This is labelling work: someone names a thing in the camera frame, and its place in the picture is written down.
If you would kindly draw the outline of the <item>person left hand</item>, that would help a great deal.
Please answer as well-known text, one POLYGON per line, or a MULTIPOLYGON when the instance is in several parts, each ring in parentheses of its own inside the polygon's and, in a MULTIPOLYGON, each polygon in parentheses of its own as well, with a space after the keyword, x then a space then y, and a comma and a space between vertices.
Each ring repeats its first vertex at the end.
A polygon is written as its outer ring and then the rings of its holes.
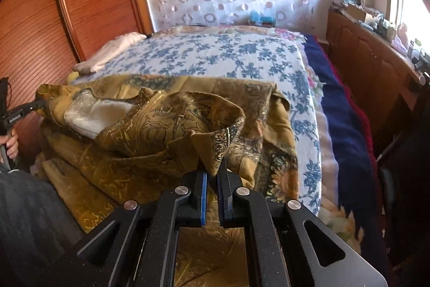
POLYGON ((10 134, 0 136, 0 144, 6 148, 7 156, 14 160, 18 155, 18 136, 15 129, 12 129, 10 134))

